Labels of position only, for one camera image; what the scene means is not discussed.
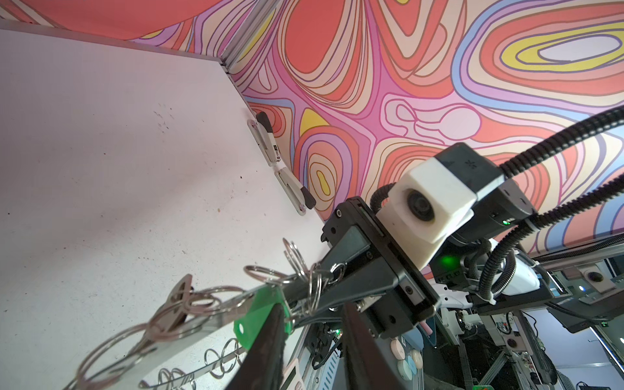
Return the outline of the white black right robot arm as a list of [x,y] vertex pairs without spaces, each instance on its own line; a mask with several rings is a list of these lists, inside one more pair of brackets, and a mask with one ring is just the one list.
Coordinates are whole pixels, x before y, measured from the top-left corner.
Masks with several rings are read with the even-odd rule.
[[535,232],[600,206],[623,192],[618,176],[583,196],[538,213],[515,177],[572,146],[623,125],[622,107],[580,121],[502,164],[465,143],[440,151],[381,186],[369,201],[349,198],[321,236],[331,249],[305,269],[292,244],[296,275],[286,289],[297,304],[295,327],[336,326],[341,307],[359,304],[373,333],[398,336],[435,315],[442,302],[425,280],[428,265],[440,282],[467,277],[468,291],[495,305],[517,274],[514,247]]

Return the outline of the key with green tag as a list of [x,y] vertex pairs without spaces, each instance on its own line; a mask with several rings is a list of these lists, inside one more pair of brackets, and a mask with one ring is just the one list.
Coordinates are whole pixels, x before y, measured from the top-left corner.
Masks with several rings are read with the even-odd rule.
[[233,325],[237,341],[245,350],[251,350],[275,305],[278,305],[284,312],[284,333],[287,336],[293,333],[292,311],[289,308],[283,290],[276,285],[262,287],[251,299],[251,307],[248,312],[242,318],[236,320]]

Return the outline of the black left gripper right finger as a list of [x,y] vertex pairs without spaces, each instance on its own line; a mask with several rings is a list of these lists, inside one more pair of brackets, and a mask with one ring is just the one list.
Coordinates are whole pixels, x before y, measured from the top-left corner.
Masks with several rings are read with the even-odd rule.
[[349,302],[341,311],[343,354],[347,389],[404,389],[393,374],[375,339]]

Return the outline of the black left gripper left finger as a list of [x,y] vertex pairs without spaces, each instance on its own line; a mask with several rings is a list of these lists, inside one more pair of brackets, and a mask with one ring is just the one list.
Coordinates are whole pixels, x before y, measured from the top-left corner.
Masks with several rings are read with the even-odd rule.
[[238,389],[279,389],[283,379],[285,316],[274,305],[242,367],[237,372]]

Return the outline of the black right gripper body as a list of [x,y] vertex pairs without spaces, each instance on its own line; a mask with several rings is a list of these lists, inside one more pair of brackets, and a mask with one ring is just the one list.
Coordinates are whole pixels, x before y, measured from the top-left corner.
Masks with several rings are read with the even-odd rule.
[[440,296],[362,198],[341,203],[322,229],[328,253],[305,264],[293,242],[285,255],[295,270],[284,287],[296,327],[341,324],[352,303],[374,336],[391,338],[432,318]]

